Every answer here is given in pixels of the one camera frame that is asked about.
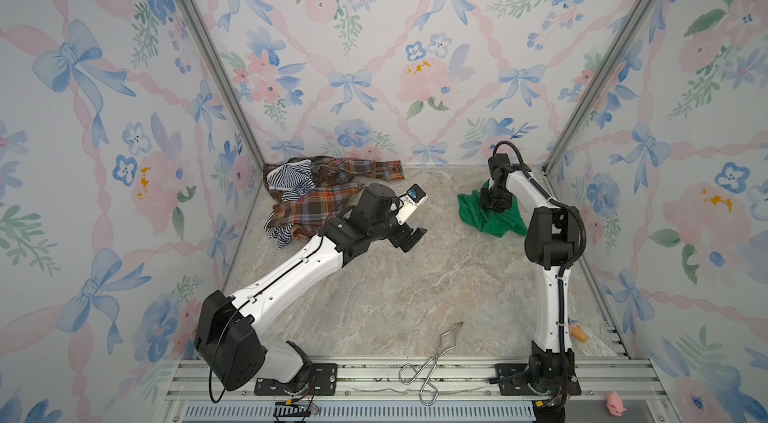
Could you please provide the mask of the green cloth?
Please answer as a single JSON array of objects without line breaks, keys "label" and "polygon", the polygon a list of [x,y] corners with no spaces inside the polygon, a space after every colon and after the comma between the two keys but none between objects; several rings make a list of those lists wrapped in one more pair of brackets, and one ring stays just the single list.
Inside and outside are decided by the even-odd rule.
[{"label": "green cloth", "polygon": [[497,238],[501,238],[509,232],[521,237],[527,235],[527,225],[521,216],[516,197],[512,197],[511,207],[503,212],[482,208],[479,190],[474,190],[471,194],[459,194],[457,200],[461,221],[481,233]]}]

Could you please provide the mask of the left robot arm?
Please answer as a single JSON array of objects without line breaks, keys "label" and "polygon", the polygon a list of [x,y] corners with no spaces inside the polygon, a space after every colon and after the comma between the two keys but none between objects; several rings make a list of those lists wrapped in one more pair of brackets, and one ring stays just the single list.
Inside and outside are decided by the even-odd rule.
[{"label": "left robot arm", "polygon": [[193,346],[209,367],[210,381],[237,390],[253,379],[271,380],[288,393],[308,390],[312,361],[294,342],[277,346],[260,336],[294,301],[324,278],[388,241],[404,253],[425,235],[408,218],[427,199],[417,184],[397,194],[371,184],[357,203],[331,214],[296,254],[262,279],[225,295],[216,290],[202,303]]}]

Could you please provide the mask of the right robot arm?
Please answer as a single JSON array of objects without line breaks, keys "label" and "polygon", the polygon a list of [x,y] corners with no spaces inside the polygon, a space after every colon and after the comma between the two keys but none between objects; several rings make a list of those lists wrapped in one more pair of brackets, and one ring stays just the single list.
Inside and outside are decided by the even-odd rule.
[{"label": "right robot arm", "polygon": [[561,409],[575,394],[575,354],[568,329],[568,289],[573,265],[586,249],[586,228],[579,211],[551,196],[530,173],[519,149],[498,143],[488,159],[488,186],[480,205],[501,213],[515,202],[530,212],[524,241],[529,262],[537,266],[537,319],[527,369],[512,376],[542,396],[542,409]]}]

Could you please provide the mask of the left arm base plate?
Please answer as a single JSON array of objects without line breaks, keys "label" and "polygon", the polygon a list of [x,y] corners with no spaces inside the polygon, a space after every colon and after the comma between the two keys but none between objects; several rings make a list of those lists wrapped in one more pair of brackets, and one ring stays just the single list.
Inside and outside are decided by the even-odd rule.
[{"label": "left arm base plate", "polygon": [[299,397],[334,396],[338,383],[336,363],[311,363],[304,366],[288,383],[257,378],[254,394],[257,396]]}]

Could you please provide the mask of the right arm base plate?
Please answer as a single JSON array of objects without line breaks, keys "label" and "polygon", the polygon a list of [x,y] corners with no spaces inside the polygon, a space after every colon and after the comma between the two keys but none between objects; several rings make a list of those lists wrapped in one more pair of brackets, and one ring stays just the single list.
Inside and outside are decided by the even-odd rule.
[{"label": "right arm base plate", "polygon": [[497,363],[495,376],[489,379],[499,387],[502,396],[531,396],[550,398],[557,395],[562,379],[542,377],[534,381],[526,363]]}]

